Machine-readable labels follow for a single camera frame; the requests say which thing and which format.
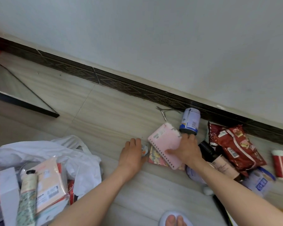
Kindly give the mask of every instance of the hand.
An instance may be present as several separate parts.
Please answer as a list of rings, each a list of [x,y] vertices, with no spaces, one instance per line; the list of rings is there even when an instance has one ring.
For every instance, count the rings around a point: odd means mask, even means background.
[[[130,142],[127,141],[119,156],[119,165],[117,167],[117,170],[120,170],[123,175],[124,182],[132,179],[140,171],[147,159],[147,157],[142,158],[140,138],[136,140],[132,138]]]
[[[183,163],[193,168],[196,162],[204,161],[194,135],[182,134],[180,145],[176,150],[166,150],[167,154],[176,155]]]

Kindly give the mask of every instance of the toe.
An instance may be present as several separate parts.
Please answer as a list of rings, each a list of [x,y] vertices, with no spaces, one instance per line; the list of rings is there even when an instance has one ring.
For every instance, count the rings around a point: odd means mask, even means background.
[[[170,215],[167,217],[166,226],[176,226],[176,217],[174,215]]]
[[[177,217],[177,226],[184,226],[184,221],[182,216]]]

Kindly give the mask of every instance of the left hand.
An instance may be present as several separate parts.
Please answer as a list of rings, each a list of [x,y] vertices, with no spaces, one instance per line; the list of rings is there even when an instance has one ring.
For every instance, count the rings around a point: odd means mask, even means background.
[[[130,142],[127,141],[119,156],[119,165],[117,167],[117,170],[120,170],[124,176],[124,182],[132,179],[140,171],[147,159],[147,157],[142,158],[140,138],[136,140],[132,138]]]

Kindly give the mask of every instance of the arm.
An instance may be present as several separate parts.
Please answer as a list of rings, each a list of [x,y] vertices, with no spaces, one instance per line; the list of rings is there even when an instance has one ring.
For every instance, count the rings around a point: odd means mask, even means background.
[[[140,171],[146,160],[147,158],[142,158],[140,139],[126,142],[116,170],[84,197],[61,212],[50,226],[77,225],[78,222],[81,226],[100,225],[122,186]]]
[[[194,135],[183,134],[179,148],[167,153],[175,154],[204,179],[239,226],[283,225],[280,210],[205,162]]]

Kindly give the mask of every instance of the dark bottle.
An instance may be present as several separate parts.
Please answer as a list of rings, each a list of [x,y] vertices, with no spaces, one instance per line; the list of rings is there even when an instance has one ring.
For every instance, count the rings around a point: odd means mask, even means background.
[[[239,172],[222,154],[216,153],[206,141],[202,141],[198,146],[205,160],[213,163],[218,171],[229,176],[231,179],[234,179],[237,182],[241,181]]]

